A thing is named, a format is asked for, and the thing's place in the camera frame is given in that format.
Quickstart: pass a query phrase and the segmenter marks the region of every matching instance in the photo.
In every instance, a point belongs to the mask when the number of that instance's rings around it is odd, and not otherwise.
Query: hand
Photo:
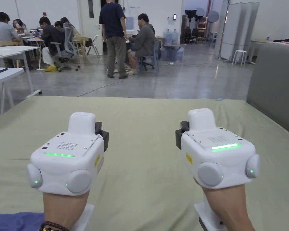
[[[71,230],[83,213],[89,193],[79,196],[43,193],[45,220]]]
[[[202,189],[211,209],[222,219],[228,230],[254,230],[247,214],[244,184],[224,189]]]

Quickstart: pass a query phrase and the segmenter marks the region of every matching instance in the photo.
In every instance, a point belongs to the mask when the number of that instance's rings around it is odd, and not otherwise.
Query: window
[[[88,0],[88,5],[89,5],[89,17],[94,18],[93,0]]]

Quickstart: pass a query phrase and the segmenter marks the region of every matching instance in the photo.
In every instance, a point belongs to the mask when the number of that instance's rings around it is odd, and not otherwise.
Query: yellow shoe
[[[45,72],[56,72],[57,68],[55,66],[49,66],[44,70]]]

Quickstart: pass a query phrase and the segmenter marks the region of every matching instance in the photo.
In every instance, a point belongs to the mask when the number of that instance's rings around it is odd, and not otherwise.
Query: yellow warning label
[[[193,158],[188,154],[188,152],[186,152],[186,159],[191,165],[193,165]]]
[[[99,162],[99,158],[100,158],[100,156],[99,156],[99,154],[98,154],[98,156],[96,157],[95,163],[94,163],[94,167],[95,167],[95,168],[96,168],[96,166],[97,166],[97,163]]]

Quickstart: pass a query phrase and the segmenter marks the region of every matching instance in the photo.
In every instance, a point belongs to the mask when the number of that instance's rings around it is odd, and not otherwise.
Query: green led light
[[[49,156],[64,156],[64,157],[75,157],[73,155],[65,155],[65,154],[57,154],[57,153],[51,153],[51,152],[45,152],[45,155],[49,155]]]
[[[226,144],[226,145],[221,145],[221,146],[215,146],[215,147],[212,147],[212,150],[229,149],[230,147],[238,147],[241,144],[242,143],[232,143],[232,144]]]

